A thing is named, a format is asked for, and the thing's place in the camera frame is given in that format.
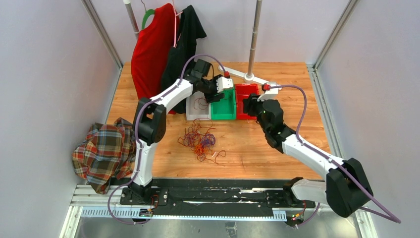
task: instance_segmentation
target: red shirt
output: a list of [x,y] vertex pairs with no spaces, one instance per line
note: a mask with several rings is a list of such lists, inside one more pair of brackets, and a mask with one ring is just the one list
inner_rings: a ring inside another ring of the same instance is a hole
[[161,92],[160,81],[174,43],[175,16],[167,3],[155,9],[151,24],[139,33],[131,59],[131,75],[139,99]]

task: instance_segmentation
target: clothing rack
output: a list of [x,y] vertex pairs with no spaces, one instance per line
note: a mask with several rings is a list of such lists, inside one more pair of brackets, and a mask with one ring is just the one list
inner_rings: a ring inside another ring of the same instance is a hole
[[[127,8],[128,16],[131,21],[131,25],[133,26],[134,34],[136,38],[139,37],[139,27],[137,26],[136,17],[134,16],[133,8],[131,7],[131,0],[123,0],[125,7]],[[261,5],[263,3],[263,0],[257,0],[257,5],[255,8],[255,17],[254,17],[254,26],[252,30],[252,39],[251,39],[251,49],[250,49],[250,56],[248,61],[248,72],[242,73],[237,70],[227,68],[225,69],[232,75],[240,77],[244,79],[247,83],[256,83],[256,84],[265,84],[268,83],[268,81],[255,77],[252,73],[252,69],[254,66],[254,58],[255,58],[255,48],[257,46],[257,35],[258,35],[258,25],[260,24],[260,15],[261,15]]]

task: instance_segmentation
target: clothes hanger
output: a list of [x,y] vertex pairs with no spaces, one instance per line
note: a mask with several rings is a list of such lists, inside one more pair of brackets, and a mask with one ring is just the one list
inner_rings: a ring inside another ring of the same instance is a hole
[[173,7],[173,13],[175,15],[175,26],[174,26],[174,34],[173,34],[173,46],[175,48],[176,43],[177,43],[177,40],[176,40],[176,17],[179,16],[182,12],[180,12],[178,14],[176,13],[174,0],[172,0],[172,7]]
[[154,15],[155,14],[155,10],[154,9],[149,9],[146,10],[146,5],[144,4],[143,0],[140,0],[143,3],[143,6],[145,8],[145,15],[143,16],[143,21],[142,21],[142,30],[145,28],[146,26],[146,21],[149,18],[149,16]]

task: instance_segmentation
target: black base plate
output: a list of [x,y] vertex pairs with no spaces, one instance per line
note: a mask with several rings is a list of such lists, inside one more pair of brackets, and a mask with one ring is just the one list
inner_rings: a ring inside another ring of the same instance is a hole
[[[177,179],[154,178],[152,195],[159,196],[156,215],[178,216],[272,216],[272,208],[289,208],[279,190],[288,180],[251,179]],[[120,180],[112,181],[117,185]],[[262,190],[253,188],[273,188]],[[151,205],[142,203],[128,188],[121,198],[122,205]],[[306,202],[307,208],[315,203]],[[303,203],[295,208],[303,208]]]

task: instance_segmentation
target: green hanger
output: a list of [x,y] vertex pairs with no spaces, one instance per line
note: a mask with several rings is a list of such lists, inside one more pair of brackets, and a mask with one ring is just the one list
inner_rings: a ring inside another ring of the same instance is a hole
[[154,15],[154,14],[155,14],[155,10],[154,9],[149,9],[149,10],[146,11],[146,14],[143,17],[142,30],[146,26],[146,21],[149,18],[149,16]]

